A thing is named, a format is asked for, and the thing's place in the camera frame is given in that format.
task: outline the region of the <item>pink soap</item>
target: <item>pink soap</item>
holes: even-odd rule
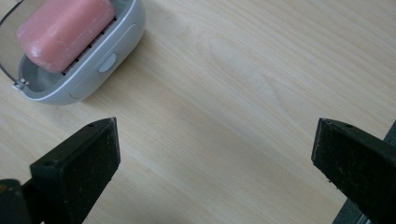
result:
[[[115,16],[109,0],[47,0],[18,29],[27,57],[58,73],[108,26]]]

